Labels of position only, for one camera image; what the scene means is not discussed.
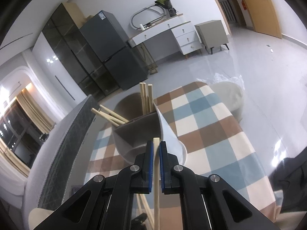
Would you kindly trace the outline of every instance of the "bag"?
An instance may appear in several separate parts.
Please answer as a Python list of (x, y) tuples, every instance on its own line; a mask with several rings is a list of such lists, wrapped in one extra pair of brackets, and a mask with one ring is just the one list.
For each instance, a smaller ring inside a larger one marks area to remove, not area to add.
[(307, 147), (285, 158), (269, 176), (273, 191), (283, 190), (281, 213), (307, 211)]

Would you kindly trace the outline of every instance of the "gray nightstand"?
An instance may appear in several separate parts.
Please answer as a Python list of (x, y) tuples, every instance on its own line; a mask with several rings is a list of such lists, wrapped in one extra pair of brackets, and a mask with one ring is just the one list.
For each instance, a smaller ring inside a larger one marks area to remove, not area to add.
[(221, 45), (225, 45), (229, 50), (227, 46), (228, 38), (221, 20), (203, 22), (195, 25), (195, 28), (205, 48), (210, 48), (211, 54), (213, 47), (220, 47)]

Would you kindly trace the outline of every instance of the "refrigerator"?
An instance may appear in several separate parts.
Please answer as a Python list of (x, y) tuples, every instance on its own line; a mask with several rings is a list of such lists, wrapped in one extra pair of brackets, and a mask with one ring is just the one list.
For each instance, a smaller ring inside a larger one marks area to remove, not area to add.
[(147, 79), (140, 53), (128, 44), (128, 36), (112, 13), (100, 11), (80, 31), (117, 84), (127, 90)]

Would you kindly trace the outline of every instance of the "drawer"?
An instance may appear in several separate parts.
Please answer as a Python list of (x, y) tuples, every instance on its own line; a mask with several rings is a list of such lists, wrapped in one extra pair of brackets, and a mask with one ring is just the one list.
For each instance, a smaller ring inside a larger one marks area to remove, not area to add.
[(178, 45), (181, 47), (193, 41), (199, 41), (199, 38), (198, 38), (196, 31), (193, 31), (193, 32), (189, 32), (187, 34), (177, 37), (176, 41), (178, 42)]
[(198, 50), (198, 49), (201, 49), (201, 43), (199, 42), (198, 39), (197, 39), (197, 41), (194, 41), (192, 43), (189, 43), (187, 45), (180, 47), (182, 54), (191, 53), (191, 52)]
[(186, 34), (186, 33), (192, 32), (192, 31), (195, 31), (195, 27), (191, 22), (183, 24), (181, 26), (178, 26), (178, 27), (175, 27), (175, 28), (172, 29), (172, 32), (173, 32), (175, 37), (179, 37), (183, 34)]
[(167, 25), (167, 29), (171, 29), (182, 24), (181, 19), (177, 17), (173, 17), (164, 22)]
[(176, 17), (168, 19), (167, 21), (154, 25), (151, 28), (146, 29), (143, 32), (140, 32), (138, 35), (134, 36), (132, 40), (135, 43), (135, 45), (138, 45), (154, 37), (155, 35), (162, 33), (168, 29), (171, 29), (172, 27), (176, 27), (177, 25), (180, 25), (180, 24), (182, 24), (182, 20), (178, 16), (176, 16)]

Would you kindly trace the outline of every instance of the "metal screw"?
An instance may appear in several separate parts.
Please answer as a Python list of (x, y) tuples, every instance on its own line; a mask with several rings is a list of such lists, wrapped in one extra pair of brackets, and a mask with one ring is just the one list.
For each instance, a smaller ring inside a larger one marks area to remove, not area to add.
[(94, 181), (95, 182), (101, 182), (103, 180), (103, 176), (102, 175), (96, 175), (94, 176)]
[(181, 165), (175, 165), (174, 166), (174, 170), (176, 171), (182, 171), (183, 170), (183, 167)]
[(218, 182), (220, 180), (220, 177), (218, 175), (212, 175), (210, 176), (211, 181)]
[(138, 171), (140, 169), (140, 167), (138, 166), (138, 165), (132, 165), (131, 167), (130, 167), (130, 170), (131, 171)]

